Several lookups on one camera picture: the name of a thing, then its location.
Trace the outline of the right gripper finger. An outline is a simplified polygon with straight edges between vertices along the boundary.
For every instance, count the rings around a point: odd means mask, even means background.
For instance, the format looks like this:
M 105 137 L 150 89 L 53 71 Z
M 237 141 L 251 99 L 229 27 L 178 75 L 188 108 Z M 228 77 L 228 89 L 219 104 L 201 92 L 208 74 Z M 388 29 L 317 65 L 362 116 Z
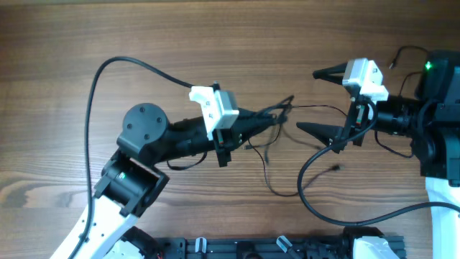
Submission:
M 344 129 L 340 126 L 311 122 L 297 122 L 296 126 L 298 129 L 312 135 L 326 146 L 340 143 L 342 131 Z
M 347 63 L 342 63 L 330 68 L 316 70 L 313 71 L 313 78 L 341 85 L 344 78 L 344 73 L 346 71 L 346 67 Z

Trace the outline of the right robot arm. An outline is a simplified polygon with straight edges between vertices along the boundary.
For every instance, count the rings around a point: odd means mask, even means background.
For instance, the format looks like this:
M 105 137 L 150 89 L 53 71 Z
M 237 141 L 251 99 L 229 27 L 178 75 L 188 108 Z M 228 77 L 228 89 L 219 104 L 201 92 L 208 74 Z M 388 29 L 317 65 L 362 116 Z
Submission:
M 300 169 L 298 195 L 307 210 L 325 222 L 349 229 L 397 217 L 417 209 L 431 209 L 433 257 L 459 257 L 459 52 L 432 50 L 419 72 L 415 96 L 391 95 L 377 64 L 367 58 L 313 72 L 315 79 L 343 86 L 351 97 L 344 126 L 299 122 L 298 128 L 325 147 Z M 411 154 L 420 162 L 429 200 L 374 219 L 346 222 L 322 215 L 307 201 L 303 176 L 310 165 L 329 151 L 340 153 L 349 142 L 360 146 L 373 130 L 410 138 Z

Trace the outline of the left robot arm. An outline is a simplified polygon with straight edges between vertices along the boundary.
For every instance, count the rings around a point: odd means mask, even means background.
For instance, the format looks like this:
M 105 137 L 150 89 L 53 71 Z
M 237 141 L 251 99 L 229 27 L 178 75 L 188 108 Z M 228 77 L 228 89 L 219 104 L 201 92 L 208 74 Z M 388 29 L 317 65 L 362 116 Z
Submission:
M 168 176 L 158 163 L 215 152 L 227 166 L 231 152 L 285 118 L 270 109 L 237 109 L 230 125 L 211 132 L 208 115 L 169 122 L 166 113 L 151 103 L 132 107 L 123 120 L 118 148 L 90 187 L 88 206 L 78 223 L 53 253 L 54 258 L 161 258 L 155 239 L 135 226 L 160 195 Z

